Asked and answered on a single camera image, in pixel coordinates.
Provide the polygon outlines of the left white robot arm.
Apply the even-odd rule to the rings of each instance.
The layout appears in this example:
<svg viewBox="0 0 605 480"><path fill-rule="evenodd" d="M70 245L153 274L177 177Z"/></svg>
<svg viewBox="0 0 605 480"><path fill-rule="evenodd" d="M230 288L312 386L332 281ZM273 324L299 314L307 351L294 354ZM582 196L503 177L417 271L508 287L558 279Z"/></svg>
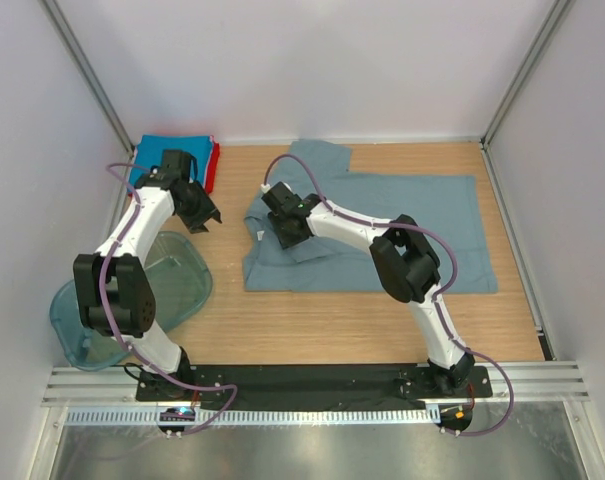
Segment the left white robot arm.
<svg viewBox="0 0 605 480"><path fill-rule="evenodd" d="M204 187L192 178L195 157L166 150L161 162L128 183L132 200L115 230L92 254L73 263L80 320L114 339L139 360L142 398L186 400L195 384L186 351L169 339L156 319L156 300L144 263L161 227L178 217L189 233L201 233L221 214Z"/></svg>

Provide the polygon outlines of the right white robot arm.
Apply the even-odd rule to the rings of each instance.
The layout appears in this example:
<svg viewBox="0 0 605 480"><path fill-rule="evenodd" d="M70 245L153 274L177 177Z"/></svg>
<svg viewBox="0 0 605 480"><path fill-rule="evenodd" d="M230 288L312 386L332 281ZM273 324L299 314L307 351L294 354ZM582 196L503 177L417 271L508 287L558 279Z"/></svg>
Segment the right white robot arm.
<svg viewBox="0 0 605 480"><path fill-rule="evenodd" d="M466 389L475 357L458 335L443 293L457 278L452 260L450 281L441 283L440 260L429 243L439 238L406 215L385 220L341 210L318 194L305 198L287 184L261 186L261 199L283 248L311 238L330 239L369 255L383 290L408 306L426 343L435 389L454 396Z"/></svg>

